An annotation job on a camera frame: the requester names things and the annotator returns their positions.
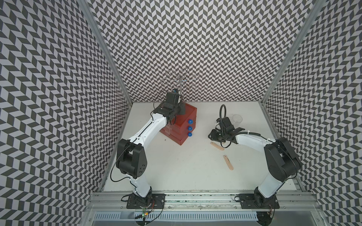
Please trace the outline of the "red plastic drawer cabinet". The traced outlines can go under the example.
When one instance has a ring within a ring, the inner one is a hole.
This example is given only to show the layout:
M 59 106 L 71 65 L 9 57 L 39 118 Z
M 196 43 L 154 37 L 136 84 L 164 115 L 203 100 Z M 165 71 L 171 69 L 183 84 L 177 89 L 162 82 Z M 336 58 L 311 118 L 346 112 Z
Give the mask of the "red plastic drawer cabinet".
M 186 105 L 186 114 L 185 115 L 177 115 L 174 120 L 170 124 L 167 124 L 163 129 L 160 130 L 162 134 L 170 138 L 172 141 L 177 143 L 178 145 L 182 145 L 186 139 L 189 137 L 188 132 L 193 133 L 196 128 L 196 118 L 197 118 L 197 108 L 190 105 Z M 193 120 L 194 123 L 190 125 L 188 120 Z M 188 131 L 188 127 L 191 126 L 193 128 L 192 131 Z

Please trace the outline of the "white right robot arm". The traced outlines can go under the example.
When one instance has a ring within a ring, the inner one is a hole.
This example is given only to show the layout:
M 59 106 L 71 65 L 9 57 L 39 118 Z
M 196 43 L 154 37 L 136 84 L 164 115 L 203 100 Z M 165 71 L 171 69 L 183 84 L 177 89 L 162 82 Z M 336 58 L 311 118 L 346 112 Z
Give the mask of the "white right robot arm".
M 286 138 L 270 139 L 259 133 L 235 128 L 228 117 L 216 120 L 216 128 L 210 132 L 208 138 L 219 143 L 244 145 L 264 153 L 269 173 L 254 191 L 255 197 L 259 199 L 274 196 L 284 183 L 296 177 L 302 168 L 295 149 Z

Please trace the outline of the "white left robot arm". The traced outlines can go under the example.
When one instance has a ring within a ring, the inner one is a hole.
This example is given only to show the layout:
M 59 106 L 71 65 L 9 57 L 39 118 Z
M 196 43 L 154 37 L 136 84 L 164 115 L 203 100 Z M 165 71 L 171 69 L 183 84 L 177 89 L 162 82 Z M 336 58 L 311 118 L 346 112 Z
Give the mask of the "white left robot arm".
M 185 103 L 178 89 L 166 93 L 166 98 L 150 113 L 150 120 L 129 139 L 121 139 L 117 144 L 115 166 L 134 186 L 133 193 L 147 198 L 151 186 L 143 174 L 147 167 L 146 149 L 155 136 L 178 115 L 185 114 Z

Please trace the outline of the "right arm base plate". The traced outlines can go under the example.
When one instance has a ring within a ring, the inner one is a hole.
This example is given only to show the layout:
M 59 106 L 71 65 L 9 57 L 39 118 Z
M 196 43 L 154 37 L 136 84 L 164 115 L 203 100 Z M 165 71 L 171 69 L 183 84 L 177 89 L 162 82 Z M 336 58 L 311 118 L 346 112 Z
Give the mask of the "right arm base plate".
M 242 209 L 279 209 L 276 195 L 265 198 L 260 194 L 238 194 Z

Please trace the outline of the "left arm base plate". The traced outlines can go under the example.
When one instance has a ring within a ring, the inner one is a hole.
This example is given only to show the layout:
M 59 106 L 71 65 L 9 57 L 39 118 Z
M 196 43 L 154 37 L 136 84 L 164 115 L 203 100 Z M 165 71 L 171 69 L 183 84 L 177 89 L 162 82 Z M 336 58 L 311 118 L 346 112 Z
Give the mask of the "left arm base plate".
M 128 196 L 127 209 L 142 209 L 145 207 L 163 209 L 165 206 L 166 194 L 148 194 L 145 198 L 134 193 Z

